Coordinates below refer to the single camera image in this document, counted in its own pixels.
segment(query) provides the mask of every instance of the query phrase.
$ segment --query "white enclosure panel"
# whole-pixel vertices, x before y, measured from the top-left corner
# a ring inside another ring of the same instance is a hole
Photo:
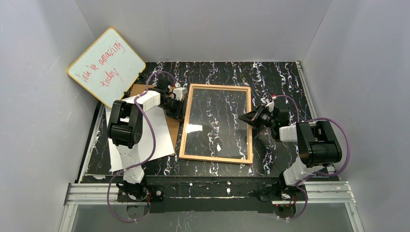
[[[409,231],[410,2],[335,0],[302,62],[319,116],[348,132],[342,177],[365,231]]]
[[[332,0],[77,0],[145,61],[302,60]]]
[[[97,103],[66,70],[95,37],[73,0],[0,10],[0,231],[55,232]]]

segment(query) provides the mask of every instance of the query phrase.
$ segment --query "white paper sheet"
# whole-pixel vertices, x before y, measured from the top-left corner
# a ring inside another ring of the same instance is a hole
[[[135,97],[129,97],[123,99],[128,103],[134,103]],[[111,109],[105,107],[105,113],[107,118],[107,126],[110,121]],[[172,144],[171,136],[169,134],[168,126],[166,123],[164,110],[159,107],[154,107],[146,112],[149,121],[151,122],[152,128],[155,133],[155,141],[157,146],[155,147],[155,153],[150,160],[155,160],[164,156],[171,155],[175,153],[174,146]],[[138,151],[140,154],[140,161],[144,161],[149,157],[152,152],[153,140],[151,135],[151,130],[149,129],[148,123],[145,118],[143,118],[143,133],[140,142],[138,143]],[[110,157],[111,157],[111,171],[121,170],[122,164],[119,157],[118,150],[113,144],[112,139],[108,138],[108,145],[110,148]]]

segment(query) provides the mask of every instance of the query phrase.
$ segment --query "red handwritten text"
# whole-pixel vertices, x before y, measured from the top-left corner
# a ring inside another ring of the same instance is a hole
[[[98,62],[101,64],[101,65],[104,65],[107,61],[108,61],[108,58],[109,57],[112,57],[117,51],[119,51],[119,50],[121,50],[121,49],[123,49],[123,52],[122,53],[124,53],[125,52],[125,48],[121,45],[121,43],[118,43],[117,41],[114,43],[114,46],[113,47],[109,47],[108,49],[107,49],[107,51],[104,53],[104,54],[102,54],[101,55],[101,59],[99,59],[98,60]]]
[[[105,71],[105,74],[107,75],[104,81],[100,81],[101,86],[109,86],[111,83],[111,80],[113,79],[114,76],[118,76],[121,80],[122,83],[124,83],[124,81],[122,81],[121,76],[118,74],[117,70],[114,69],[113,71],[107,72]]]
[[[92,68],[93,70],[98,70],[99,69],[95,66],[95,64],[91,64],[90,66],[86,65],[86,67]]]
[[[80,77],[80,78],[82,78],[82,79],[87,83],[88,80],[89,80],[89,76],[91,75],[91,73],[90,73],[90,72],[83,72],[83,73],[82,73],[82,76],[78,75],[77,73],[76,73],[75,75],[78,76],[78,77]]]

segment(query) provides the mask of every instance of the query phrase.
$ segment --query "glass pane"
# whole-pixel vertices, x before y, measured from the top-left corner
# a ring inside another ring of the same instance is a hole
[[[122,218],[127,218],[126,206],[113,205]],[[142,215],[143,208],[129,210],[132,217]],[[297,204],[301,210],[303,204]],[[106,205],[79,205],[74,232],[249,232],[249,231],[301,231],[301,232],[352,232],[349,215],[344,203],[311,203],[302,216],[289,223],[274,218],[274,214],[258,214],[250,211],[228,212],[167,212],[149,214],[138,223],[125,223],[113,217]]]
[[[185,155],[248,158],[247,92],[194,88]]]

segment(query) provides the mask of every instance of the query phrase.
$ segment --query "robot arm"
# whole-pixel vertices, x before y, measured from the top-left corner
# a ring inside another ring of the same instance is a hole
[[[296,122],[289,126],[289,110],[278,109],[273,102],[262,104],[239,119],[254,128],[269,127],[277,142],[298,143],[299,157],[279,176],[281,193],[293,195],[299,191],[295,188],[298,181],[301,181],[298,185],[303,185],[304,178],[342,158],[342,150],[328,121]]]
[[[159,81],[155,88],[151,88],[146,94],[141,95],[136,103],[144,112],[158,106],[165,110],[168,117],[183,121],[182,106],[183,96],[187,93],[186,88],[179,84],[171,85],[171,82]],[[115,101],[108,123],[108,137],[113,140],[120,154],[121,163],[124,167],[124,185],[139,184],[144,177],[141,166],[126,170],[127,167],[140,163],[138,143],[143,132],[143,115],[134,103]]]

